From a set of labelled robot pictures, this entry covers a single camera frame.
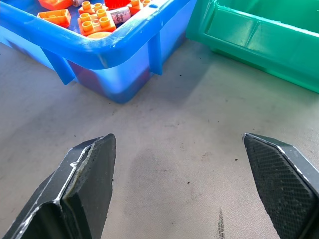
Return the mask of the green plastic bin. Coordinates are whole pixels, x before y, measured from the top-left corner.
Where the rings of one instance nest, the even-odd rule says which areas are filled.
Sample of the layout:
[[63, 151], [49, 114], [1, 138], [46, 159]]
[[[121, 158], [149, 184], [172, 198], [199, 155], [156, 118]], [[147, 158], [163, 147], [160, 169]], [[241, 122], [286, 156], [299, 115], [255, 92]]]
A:
[[319, 93], [319, 0], [197, 0], [186, 35]]

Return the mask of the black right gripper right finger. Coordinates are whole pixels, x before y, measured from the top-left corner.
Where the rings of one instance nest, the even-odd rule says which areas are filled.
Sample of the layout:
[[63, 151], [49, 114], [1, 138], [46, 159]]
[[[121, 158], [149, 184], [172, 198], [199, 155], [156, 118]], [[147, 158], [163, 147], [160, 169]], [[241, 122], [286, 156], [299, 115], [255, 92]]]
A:
[[280, 239], [319, 239], [319, 170], [293, 145], [245, 133], [259, 197]]

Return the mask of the orange-red plastic building brick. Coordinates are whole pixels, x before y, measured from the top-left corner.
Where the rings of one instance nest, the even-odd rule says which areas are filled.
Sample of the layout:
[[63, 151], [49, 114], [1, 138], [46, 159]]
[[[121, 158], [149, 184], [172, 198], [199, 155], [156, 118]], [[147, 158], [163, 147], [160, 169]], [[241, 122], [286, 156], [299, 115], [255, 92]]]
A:
[[67, 9], [73, 5], [73, 0], [38, 0], [40, 5], [50, 11]]

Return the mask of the red plastic toy piece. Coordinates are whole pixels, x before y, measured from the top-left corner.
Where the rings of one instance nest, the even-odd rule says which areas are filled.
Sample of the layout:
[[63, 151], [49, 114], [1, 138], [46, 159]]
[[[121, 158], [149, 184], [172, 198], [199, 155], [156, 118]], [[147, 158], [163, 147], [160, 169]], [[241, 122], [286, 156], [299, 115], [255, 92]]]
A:
[[110, 10], [127, 6], [131, 0], [104, 0], [104, 4]]

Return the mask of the orange toy building bricks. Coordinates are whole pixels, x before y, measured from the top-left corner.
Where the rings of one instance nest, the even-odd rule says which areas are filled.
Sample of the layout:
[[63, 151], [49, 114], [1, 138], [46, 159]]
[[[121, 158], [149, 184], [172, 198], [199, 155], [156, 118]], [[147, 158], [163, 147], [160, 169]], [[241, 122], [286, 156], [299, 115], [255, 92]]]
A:
[[98, 32], [114, 32], [116, 25], [111, 17], [109, 8], [102, 3], [81, 3], [77, 19], [81, 35], [89, 36]]

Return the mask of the blue plastic bin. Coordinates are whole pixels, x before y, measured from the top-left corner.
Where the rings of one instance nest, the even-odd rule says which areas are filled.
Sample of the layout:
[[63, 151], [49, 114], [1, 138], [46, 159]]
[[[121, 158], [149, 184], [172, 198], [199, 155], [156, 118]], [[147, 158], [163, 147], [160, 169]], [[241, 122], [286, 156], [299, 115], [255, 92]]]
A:
[[116, 103], [129, 101], [183, 43], [196, 0], [151, 0], [101, 39], [80, 34], [79, 11], [67, 28], [37, 17], [39, 0], [0, 0], [0, 43]]

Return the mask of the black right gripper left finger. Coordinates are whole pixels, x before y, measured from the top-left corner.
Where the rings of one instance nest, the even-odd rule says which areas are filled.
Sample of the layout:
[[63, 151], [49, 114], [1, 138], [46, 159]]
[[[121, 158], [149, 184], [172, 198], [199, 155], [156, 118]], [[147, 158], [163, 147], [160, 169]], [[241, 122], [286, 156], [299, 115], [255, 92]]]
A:
[[113, 192], [116, 138], [71, 148], [2, 239], [100, 239]]

